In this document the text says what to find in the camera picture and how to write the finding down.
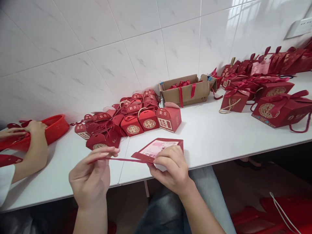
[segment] stack of gift boxes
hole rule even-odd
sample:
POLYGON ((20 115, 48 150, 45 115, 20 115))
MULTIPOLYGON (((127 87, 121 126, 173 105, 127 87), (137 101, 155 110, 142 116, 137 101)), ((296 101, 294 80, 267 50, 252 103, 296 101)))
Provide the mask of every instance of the stack of gift boxes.
POLYGON ((293 132, 299 131, 293 130, 291 125, 309 115, 306 129, 301 131, 306 132, 312 113, 312 100, 304 97, 309 94, 307 90, 289 94, 294 86, 289 79, 294 77, 298 66, 300 68, 303 67, 302 63, 306 64, 304 55, 308 54, 303 49, 293 47, 280 53, 278 47, 272 57, 266 59, 269 50, 268 47, 264 55, 256 58, 252 54, 250 59, 243 62, 235 62, 233 58, 221 76, 214 71, 212 75, 221 80, 220 86, 226 91, 219 113, 242 112, 245 105, 252 105, 250 110, 254 118, 273 128, 289 125, 293 132))
POLYGON ((86 140, 86 147, 119 147, 121 137, 132 137, 157 128, 175 132, 181 124, 181 111, 174 103, 159 108, 160 99, 154 90, 136 91, 120 103, 86 114, 75 125, 75 133, 86 140))

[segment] white string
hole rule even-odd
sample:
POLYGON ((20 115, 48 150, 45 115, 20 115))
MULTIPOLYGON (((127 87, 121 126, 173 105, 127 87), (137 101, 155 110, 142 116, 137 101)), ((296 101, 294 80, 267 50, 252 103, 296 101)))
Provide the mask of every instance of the white string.
POLYGON ((289 230, 291 230, 293 233, 295 233, 295 232, 288 226, 288 224, 287 224, 287 222, 285 221, 283 215, 281 214, 279 208, 281 209, 281 211, 283 212, 283 214, 285 215, 285 217, 287 218, 287 220, 290 222, 290 224, 296 229, 296 231, 297 231, 299 234, 301 234, 301 232, 299 232, 299 230, 295 227, 295 225, 293 225, 293 223, 289 220, 288 216, 285 214, 284 210, 281 208, 281 206, 279 205, 279 203, 275 200, 274 195, 273 195, 272 192, 270 192, 270 195, 271 195, 271 197, 273 198, 274 205, 275 205, 277 211, 279 212, 279 215, 282 217, 284 223, 285 223, 286 226, 289 228, 289 230))

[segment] gift bag handle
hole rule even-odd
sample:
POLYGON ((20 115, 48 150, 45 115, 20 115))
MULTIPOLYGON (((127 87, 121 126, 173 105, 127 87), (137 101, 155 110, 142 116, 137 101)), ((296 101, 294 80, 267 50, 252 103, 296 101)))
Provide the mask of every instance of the gift bag handle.
POLYGON ((308 120, 306 122, 306 127, 305 127, 305 130, 304 131, 295 131, 293 130, 292 128, 292 125, 290 124, 289 125, 289 129, 292 131, 292 132, 295 132, 295 133, 305 133, 309 130, 309 125, 310 125, 310 120, 311 120, 311 114, 312 114, 312 110, 310 111, 309 115, 308 115, 308 120))

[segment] cardboard box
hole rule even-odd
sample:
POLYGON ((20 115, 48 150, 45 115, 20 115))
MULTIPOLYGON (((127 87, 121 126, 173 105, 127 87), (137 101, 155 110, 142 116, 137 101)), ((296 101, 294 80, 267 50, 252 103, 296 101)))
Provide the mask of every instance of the cardboard box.
POLYGON ((255 101, 257 102, 263 97, 271 97, 277 94, 288 93, 293 86, 294 84, 290 82, 259 84, 259 91, 255 94, 255 101))
POLYGON ((144 132, 159 128, 154 110, 143 110, 139 113, 139 122, 144 132))
POLYGON ((252 116, 272 128, 298 123, 312 112, 312 100, 303 98, 307 90, 261 98, 252 116))
POLYGON ((184 151, 183 140, 156 138, 148 145, 146 145, 143 149, 141 149, 139 152, 135 152, 131 157, 140 159, 148 163, 153 163, 159 152, 172 145, 179 145, 182 151, 184 151))
POLYGON ((165 102, 164 108, 159 108, 156 112, 159 127, 169 132, 175 133, 181 124, 181 110, 178 105, 172 102, 165 102))
POLYGON ((198 82, 197 74, 185 76, 173 80, 164 81, 163 85, 159 84, 160 93, 163 95, 165 102, 172 102, 178 106, 186 106, 194 103, 205 102, 210 93, 210 82, 207 77, 201 79, 202 82, 198 82), (179 88, 169 89, 172 85, 180 83, 180 81, 190 81, 190 85, 182 87, 182 105, 180 103, 180 91, 179 88), (192 84, 196 83, 194 96, 191 98, 192 84))
POLYGON ((139 120, 134 115, 125 116, 121 121, 121 128, 130 137, 144 133, 139 120))
POLYGON ((87 132, 86 126, 82 123, 76 124, 75 133, 77 133, 79 136, 81 136, 85 140, 89 139, 91 136, 91 134, 87 132))

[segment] gold circular emblem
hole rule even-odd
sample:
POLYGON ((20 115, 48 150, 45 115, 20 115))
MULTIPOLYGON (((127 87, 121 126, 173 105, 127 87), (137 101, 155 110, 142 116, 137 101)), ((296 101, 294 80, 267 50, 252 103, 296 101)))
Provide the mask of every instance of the gold circular emblem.
POLYGON ((270 97, 285 92, 286 92, 285 87, 276 87, 274 89, 271 89, 266 95, 267 97, 270 97))
POLYGON ((280 112, 278 111, 278 113, 275 115, 275 117, 272 116, 272 114, 270 113, 270 110, 274 107, 273 104, 271 103, 267 103, 267 104, 263 104, 259 107, 259 113, 260 115, 262 115, 265 118, 271 119, 271 118, 276 118, 280 112))
POLYGON ((151 129, 156 126, 156 122, 154 120, 145 120, 143 126, 147 129, 151 129))
POLYGON ((107 147, 107 145, 104 145, 104 144, 95 144, 95 145, 93 146, 93 149, 95 150, 95 149, 101 148, 101 147, 107 147))
POLYGON ((136 125, 130 125, 129 127, 127 127, 127 132, 129 134, 135 135, 138 134, 140 131, 140 128, 136 125))

